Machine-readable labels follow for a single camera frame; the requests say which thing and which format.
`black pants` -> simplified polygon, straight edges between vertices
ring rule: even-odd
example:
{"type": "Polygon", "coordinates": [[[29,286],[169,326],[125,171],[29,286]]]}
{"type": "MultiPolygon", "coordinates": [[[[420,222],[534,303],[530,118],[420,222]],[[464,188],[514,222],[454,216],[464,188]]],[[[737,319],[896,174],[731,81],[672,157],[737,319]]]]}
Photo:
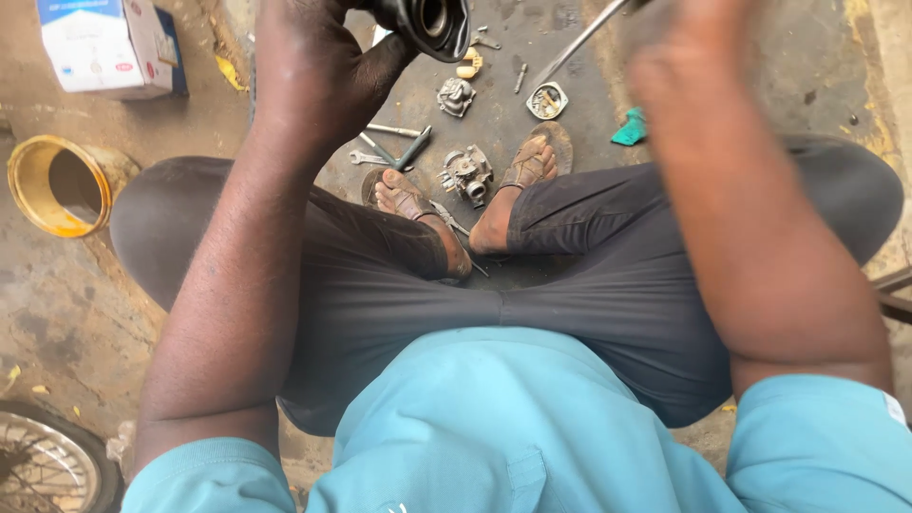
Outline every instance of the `black pants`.
{"type": "MultiPolygon", "coordinates": [[[[785,141],[809,199],[865,263],[899,219],[900,181],[852,143],[785,141]]],[[[114,206],[120,261],[165,309],[231,165],[204,157],[156,163],[114,206]]],[[[332,435],[348,404],[414,339],[468,326],[577,337],[669,427],[696,422],[731,395],[729,355],[703,308],[654,164],[560,176],[520,195],[511,253],[582,256],[541,287],[493,292],[429,282],[446,268],[429,227],[318,189],[305,236],[297,346],[279,403],[308,433],[332,435]]]]}

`ground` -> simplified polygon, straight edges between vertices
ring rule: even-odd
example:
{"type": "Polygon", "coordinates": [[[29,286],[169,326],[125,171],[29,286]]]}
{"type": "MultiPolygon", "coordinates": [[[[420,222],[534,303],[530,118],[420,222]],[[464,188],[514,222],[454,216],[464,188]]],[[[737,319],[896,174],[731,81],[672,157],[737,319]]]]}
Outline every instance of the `ground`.
{"type": "MultiPolygon", "coordinates": [[[[421,57],[376,117],[383,124],[420,129],[433,125],[434,140],[412,178],[456,218],[471,227],[477,219],[466,204],[440,188],[436,174],[443,156],[478,143],[493,162],[495,179],[519,141],[536,123],[513,95],[522,62],[532,75],[578,34],[603,6],[600,0],[478,0],[475,25],[488,25],[503,49],[480,48],[485,58],[474,80],[479,96],[465,119],[438,111],[435,88],[453,66],[421,57]]],[[[140,166],[185,154],[231,157],[246,132],[248,94],[233,89],[213,55],[229,58],[242,83],[250,69],[254,33],[249,0],[157,0],[174,14],[191,96],[120,103],[64,93],[41,46],[31,2],[0,5],[0,120],[13,136],[0,143],[5,160],[14,141],[55,134],[79,143],[117,148],[140,166]]],[[[803,0],[770,2],[771,12],[751,47],[758,97],[780,132],[815,132],[859,141],[889,162],[907,182],[902,156],[912,155],[912,6],[903,0],[803,0]],[[857,123],[850,122],[853,116],[857,123]]],[[[560,121],[574,140],[575,171],[643,162],[645,147],[623,149],[607,142],[633,106],[624,88],[619,42],[624,16],[598,32],[557,75],[571,100],[560,121]]],[[[362,44],[371,19],[351,16],[362,44]]],[[[378,136],[396,154],[408,140],[378,136]]],[[[367,166],[347,162],[360,141],[340,149],[326,166],[321,184],[359,202],[367,166]]],[[[907,219],[865,270],[879,277],[910,264],[907,219]]],[[[488,280],[475,273],[476,288],[522,287],[553,272],[550,259],[498,268],[488,280]]],[[[0,194],[0,381],[14,365],[23,372],[9,397],[38,403],[102,437],[135,417],[142,374],[164,320],[120,269],[107,231],[83,239],[61,239],[31,225],[9,194],[0,194]],[[45,385],[50,394],[30,392],[45,385]]],[[[912,411],[912,328],[890,324],[897,367],[897,393],[912,411]]],[[[735,413],[719,410],[701,423],[676,432],[720,471],[735,413]]],[[[330,439],[317,439],[283,425],[283,464],[302,493],[327,469],[330,439]]]]}

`brown leather sandal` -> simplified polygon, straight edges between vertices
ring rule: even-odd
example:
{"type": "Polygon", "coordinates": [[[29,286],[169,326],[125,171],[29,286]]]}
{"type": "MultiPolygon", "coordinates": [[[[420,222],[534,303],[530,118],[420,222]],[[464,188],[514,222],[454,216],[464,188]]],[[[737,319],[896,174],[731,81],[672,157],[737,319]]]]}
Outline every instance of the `brown leather sandal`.
{"type": "Polygon", "coordinates": [[[542,156],[526,146],[529,141],[537,137],[545,137],[545,144],[554,149],[557,160],[557,174],[568,174],[573,170],[573,144],[570,143],[570,134],[556,121],[545,121],[535,127],[525,138],[516,152],[513,164],[503,176],[500,188],[513,185],[525,189],[544,179],[544,165],[542,156]]]}
{"type": "MultiPolygon", "coordinates": [[[[361,202],[364,206],[379,210],[375,192],[377,184],[383,182],[385,171],[386,169],[377,168],[364,177],[364,182],[361,183],[361,202]]],[[[400,217],[417,221],[419,217],[427,214],[440,216],[430,200],[425,198],[421,191],[411,183],[405,189],[393,189],[393,200],[396,202],[396,210],[393,214],[400,217]]]]}

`man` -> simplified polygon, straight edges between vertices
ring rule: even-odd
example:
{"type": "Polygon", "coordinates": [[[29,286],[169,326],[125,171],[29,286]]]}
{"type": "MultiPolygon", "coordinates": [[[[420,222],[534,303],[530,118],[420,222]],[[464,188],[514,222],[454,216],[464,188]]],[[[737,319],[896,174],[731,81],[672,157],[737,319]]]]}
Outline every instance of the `man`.
{"type": "Polygon", "coordinates": [[[171,312],[125,511],[293,511],[276,396],[336,436],[312,512],[912,510],[858,270],[901,187],[852,144],[773,136],[741,78],[756,2],[678,0],[633,57],[657,164],[554,177],[558,125],[520,145],[472,249],[582,258],[501,293],[425,281],[470,265],[401,174],[379,211],[314,187],[414,57],[395,36],[362,55],[355,3],[264,0],[237,160],[162,162],[119,199],[117,252],[171,312]],[[667,426],[732,392],[723,480],[667,426]]]}

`bucket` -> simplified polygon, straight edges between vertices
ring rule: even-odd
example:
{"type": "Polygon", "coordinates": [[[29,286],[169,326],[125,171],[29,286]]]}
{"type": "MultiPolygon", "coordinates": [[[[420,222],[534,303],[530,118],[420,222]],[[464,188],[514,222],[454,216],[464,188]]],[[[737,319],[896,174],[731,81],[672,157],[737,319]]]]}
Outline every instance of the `bucket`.
{"type": "Polygon", "coordinates": [[[17,145],[7,165],[22,213],[61,237],[86,236],[108,224],[117,194],[140,168],[112,148],[38,135],[17,145]]]}

